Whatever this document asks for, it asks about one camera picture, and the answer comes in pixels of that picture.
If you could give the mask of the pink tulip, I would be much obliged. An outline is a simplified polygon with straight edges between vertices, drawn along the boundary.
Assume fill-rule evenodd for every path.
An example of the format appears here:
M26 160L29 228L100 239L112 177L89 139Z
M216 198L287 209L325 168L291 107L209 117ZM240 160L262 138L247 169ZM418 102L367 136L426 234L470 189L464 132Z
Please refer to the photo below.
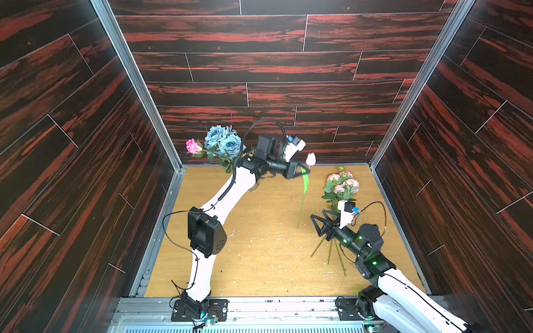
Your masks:
M309 177L310 168L312 166L314 166L314 165L316 165L316 155L315 155L315 153L309 153L307 158L306 158L306 161L305 161L305 169L302 170L302 173L303 173L303 195L302 195L302 199L301 199L300 210L299 210L299 213L298 213L298 221L297 221L297 225L296 225L297 228L299 228L299 226L301 224L301 219L302 219L302 215L303 215L303 207L304 207L304 202L305 202L305 196L307 194L308 187L310 185L310 177Z

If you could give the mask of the pale pink peony stem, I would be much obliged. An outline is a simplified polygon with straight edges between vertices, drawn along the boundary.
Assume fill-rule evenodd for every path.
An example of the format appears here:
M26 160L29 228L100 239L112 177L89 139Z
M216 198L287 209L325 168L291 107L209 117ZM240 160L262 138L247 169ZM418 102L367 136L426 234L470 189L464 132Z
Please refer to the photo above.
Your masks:
M337 173L330 174L326 179L323 198L330 205L331 210L340 214L337 204L341 200L356 201L353 197L359 191L360 185L351 172L339 166Z

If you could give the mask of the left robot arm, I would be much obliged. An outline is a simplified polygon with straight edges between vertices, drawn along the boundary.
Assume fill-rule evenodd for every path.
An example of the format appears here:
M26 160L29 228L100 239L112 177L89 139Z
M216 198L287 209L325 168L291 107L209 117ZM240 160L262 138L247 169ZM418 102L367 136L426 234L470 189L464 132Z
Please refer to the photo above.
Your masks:
M232 177L217 194L201 208L191 208L187 214L192 270L189 285L181 294L181 300L194 319L202 319L209 312L212 270L216 256L228 238L223 225L243 195L266 173L293 179L303 175L299 169L310 172L308 167L291 159L305 148L304 140L287 136L278 153L274 152L275 146L275 138L259 136L254 149L238 156Z

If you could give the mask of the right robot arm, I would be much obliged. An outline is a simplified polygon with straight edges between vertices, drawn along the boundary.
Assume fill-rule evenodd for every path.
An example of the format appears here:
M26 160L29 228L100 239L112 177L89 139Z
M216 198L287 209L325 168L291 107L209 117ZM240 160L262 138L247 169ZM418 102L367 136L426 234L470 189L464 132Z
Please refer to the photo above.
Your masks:
M356 303L364 320L383 320L399 332L486 332L478 323L467 323L450 313L425 292L411 283L394 263L381 252L384 241L379 227L363 224L354 232L340 225L341 217L332 220L311 215L319 237L337 240L341 248L355 255L355 266L371 285L359 292Z

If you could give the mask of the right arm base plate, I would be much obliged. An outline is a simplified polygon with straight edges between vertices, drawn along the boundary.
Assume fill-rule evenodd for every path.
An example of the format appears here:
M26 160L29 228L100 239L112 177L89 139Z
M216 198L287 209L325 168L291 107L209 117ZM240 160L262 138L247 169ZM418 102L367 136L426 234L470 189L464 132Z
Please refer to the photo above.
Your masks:
M341 321L383 321L374 309L376 301L376 297L362 294L354 297L338 296L335 307Z

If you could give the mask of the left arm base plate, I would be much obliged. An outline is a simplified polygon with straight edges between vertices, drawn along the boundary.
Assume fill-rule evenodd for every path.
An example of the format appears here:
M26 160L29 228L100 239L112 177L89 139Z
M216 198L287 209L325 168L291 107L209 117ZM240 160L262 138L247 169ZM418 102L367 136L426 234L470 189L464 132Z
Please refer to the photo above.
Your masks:
M228 316L228 299L209 298L202 302L176 299L173 305L171 322L184 323L190 321L215 324L225 322Z

